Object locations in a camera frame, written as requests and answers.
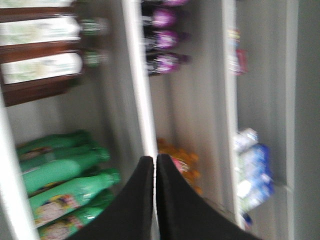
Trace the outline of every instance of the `gray wall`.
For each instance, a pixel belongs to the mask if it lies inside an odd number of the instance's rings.
[[[320,239],[320,1],[300,0],[295,110],[295,239]]]

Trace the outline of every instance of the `bottle cap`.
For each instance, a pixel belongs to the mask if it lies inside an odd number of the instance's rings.
[[[95,151],[101,162],[106,162],[110,159],[109,151],[103,147],[94,148],[93,151]]]
[[[86,18],[80,23],[83,34],[87,36],[107,35],[110,30],[109,21],[103,17]]]
[[[101,63],[107,64],[109,59],[109,53],[107,50],[86,50],[84,53],[84,63],[90,68],[96,68]]]
[[[104,170],[101,170],[100,173],[110,175],[113,178],[114,184],[118,184],[121,181],[120,173],[115,168],[104,169]]]
[[[192,35],[190,33],[188,33],[188,32],[180,32],[178,34],[178,37],[179,37],[179,40],[181,42],[186,42],[186,41],[189,41],[191,39]]]

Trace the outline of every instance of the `refrigerator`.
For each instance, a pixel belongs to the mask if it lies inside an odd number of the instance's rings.
[[[316,12],[319,4],[313,5]],[[196,153],[203,199],[244,229],[233,148],[243,128],[257,131],[270,148],[274,181],[274,194],[249,212],[249,231],[264,240],[302,239],[295,231],[307,227],[295,218],[300,202],[294,203],[295,174],[303,168],[295,168],[296,73],[302,73],[296,72],[297,40],[304,41],[298,29],[308,29],[299,16],[311,10],[299,9],[297,0],[190,0],[182,9],[188,14],[177,29],[191,38],[172,51],[191,61],[177,72],[148,76],[141,1],[92,0],[87,10],[109,21],[108,35],[95,42],[108,61],[88,69],[64,94],[9,107],[0,98],[1,239],[39,239],[15,145],[77,129],[110,150],[108,167],[119,169],[122,178],[116,191],[141,156],[156,161],[156,138]],[[240,76],[230,69],[235,47],[229,31],[235,29],[248,57],[248,71]],[[151,239],[159,239],[156,223]]]

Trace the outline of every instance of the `drink bottle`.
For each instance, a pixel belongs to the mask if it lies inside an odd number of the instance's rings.
[[[144,27],[167,28],[177,22],[177,12],[170,8],[143,7],[142,23]]]
[[[88,204],[102,190],[119,181],[119,174],[101,172],[95,176],[74,178],[29,198],[36,227]]]
[[[173,52],[154,52],[147,54],[147,72],[149,76],[169,74],[179,70],[181,64],[187,63],[189,57]]]
[[[87,205],[38,228],[41,240],[64,240],[93,221],[110,203],[114,195],[108,189],[102,190]]]
[[[179,42],[187,40],[190,34],[178,33],[170,29],[144,29],[144,46],[147,52],[174,48]]]
[[[50,134],[29,142],[20,144],[16,148],[16,152],[21,159],[29,159],[34,155],[31,152],[41,149],[50,151],[57,148],[68,148],[91,143],[91,135],[86,130],[77,130],[66,134]]]
[[[72,87],[71,80],[107,60],[108,55],[101,50],[70,50],[70,46],[54,44],[0,52],[0,83],[5,105],[63,94]]]
[[[20,169],[22,172],[28,171],[32,168],[40,166],[42,164],[49,163],[54,160],[62,159],[68,156],[79,155],[87,153],[89,150],[93,148],[90,144],[84,144],[81,146],[75,147],[62,147],[56,149],[50,148],[40,148],[40,151],[34,151],[34,157],[29,159],[22,158],[22,162],[20,162]]]
[[[76,3],[87,2],[86,0],[1,0],[0,9],[15,8],[65,8],[72,7]]]
[[[45,185],[70,180],[80,175],[84,170],[108,161],[109,158],[108,151],[99,147],[87,153],[50,161],[32,168],[22,175],[26,192],[32,194]]]
[[[107,31],[105,18],[79,19],[71,13],[0,17],[0,50],[79,44],[84,36],[104,35]]]

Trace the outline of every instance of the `bottle label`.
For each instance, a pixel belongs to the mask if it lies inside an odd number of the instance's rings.
[[[155,34],[157,36],[156,48],[170,49],[178,43],[178,34],[175,31],[156,31]]]
[[[1,0],[0,8],[64,8],[70,7],[73,2],[74,0]]]
[[[24,160],[29,160],[29,159],[33,159],[39,155],[42,155],[42,154],[46,154],[46,153],[49,153],[51,152],[53,149],[52,147],[50,146],[43,146],[43,147],[37,147],[35,149],[32,149],[24,154],[22,154],[19,159],[21,161],[24,161]]]
[[[81,27],[73,16],[0,23],[0,46],[77,41]]]
[[[64,240],[72,233],[83,228],[82,222],[75,216],[70,215],[40,229],[41,240]]]
[[[25,173],[27,173],[27,172],[29,173],[29,172],[32,172],[32,171],[31,171],[31,170],[30,170],[30,171],[27,170],[27,171],[24,171],[23,174],[25,174]],[[38,194],[40,194],[40,193],[43,193],[43,192],[49,190],[49,189],[53,189],[54,187],[59,186],[59,185],[61,185],[61,184],[63,184],[63,183],[65,183],[65,181],[54,181],[54,182],[50,182],[50,183],[44,185],[43,187],[40,187],[38,190],[30,193],[30,194],[28,195],[28,197],[31,198],[31,197],[33,197],[33,196],[35,196],[35,195],[38,195]]]
[[[156,8],[153,12],[152,25],[156,28],[166,28],[175,24],[177,16],[173,10],[166,8]]]
[[[35,225],[37,228],[43,226],[79,207],[74,196],[70,194],[53,196],[34,211]]]
[[[5,84],[78,74],[82,59],[77,53],[61,53],[1,65]]]

